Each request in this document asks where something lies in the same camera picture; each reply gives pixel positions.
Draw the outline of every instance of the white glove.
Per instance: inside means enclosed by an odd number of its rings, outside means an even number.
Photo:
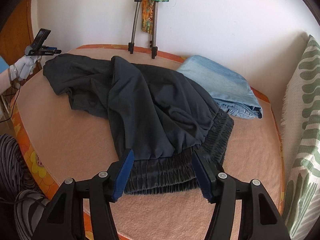
[[[40,56],[23,56],[15,64],[10,66],[11,80],[18,78],[19,81],[26,79],[36,67]]]

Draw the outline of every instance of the person's arm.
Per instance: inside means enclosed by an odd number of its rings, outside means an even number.
[[[0,95],[10,86],[11,81],[18,79],[19,81],[26,79],[32,74],[39,56],[23,56],[15,64],[0,74]]]

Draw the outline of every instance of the pant leg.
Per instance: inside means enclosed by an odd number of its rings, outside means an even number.
[[[19,193],[16,200],[25,197],[37,199],[44,205],[49,203],[49,200],[43,194],[32,190],[22,191]],[[43,206],[32,199],[25,199],[14,205],[14,219],[18,236],[21,240],[31,240],[43,211]]]
[[[14,201],[25,189],[41,192],[23,159],[17,141],[10,135],[0,136],[0,192],[1,197]]]

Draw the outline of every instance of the tripod leg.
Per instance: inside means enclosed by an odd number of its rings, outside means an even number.
[[[137,29],[137,22],[138,22],[138,16],[139,16],[139,9],[140,9],[140,4],[142,0],[134,0],[137,2],[137,7],[136,7],[136,13],[134,15],[134,22],[133,22],[133,30],[132,30],[132,37],[131,37],[131,42],[128,44],[128,51],[130,51],[130,54],[133,54],[134,50],[134,38],[136,36],[136,29]]]
[[[156,58],[158,54],[157,40],[157,21],[158,21],[158,1],[153,4],[153,26],[152,26],[152,41],[151,41],[151,57]]]

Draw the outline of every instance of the silver rivet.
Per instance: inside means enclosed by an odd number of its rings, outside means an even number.
[[[102,171],[99,173],[100,178],[105,178],[106,176],[108,176],[108,173],[106,171]]]
[[[260,182],[259,180],[257,180],[257,179],[254,179],[254,180],[252,181],[252,184],[254,184],[254,185],[256,185],[256,186],[259,186],[259,185],[261,184],[261,182]]]
[[[226,179],[228,176],[227,176],[224,172],[220,172],[220,173],[218,174],[218,177],[219,177],[220,179]]]
[[[65,184],[71,184],[73,182],[73,179],[72,178],[67,178],[64,183]]]

